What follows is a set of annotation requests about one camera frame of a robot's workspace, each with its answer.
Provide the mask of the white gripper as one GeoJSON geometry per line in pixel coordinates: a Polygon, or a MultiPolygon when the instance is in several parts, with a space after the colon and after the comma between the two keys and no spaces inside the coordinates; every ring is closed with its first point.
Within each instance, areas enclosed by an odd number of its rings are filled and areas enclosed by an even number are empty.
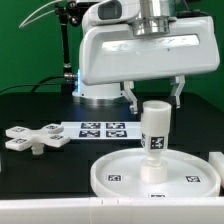
{"type": "Polygon", "coordinates": [[[173,77],[170,98],[179,108],[185,85],[181,75],[209,73],[219,63],[210,17],[179,19],[168,34],[143,37],[134,36],[127,24],[98,26],[86,33],[79,53],[81,80],[87,85],[122,82],[132,114],[138,113],[133,81],[173,77]]]}

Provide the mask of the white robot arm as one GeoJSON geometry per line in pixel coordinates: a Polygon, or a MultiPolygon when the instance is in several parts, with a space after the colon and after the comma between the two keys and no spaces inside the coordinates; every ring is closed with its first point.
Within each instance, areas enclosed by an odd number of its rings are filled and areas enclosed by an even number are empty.
{"type": "Polygon", "coordinates": [[[171,78],[178,98],[185,77],[209,73],[220,63],[213,18],[199,10],[178,12],[184,0],[99,0],[82,19],[79,50],[82,98],[96,102],[125,97],[139,80],[171,78]]]}

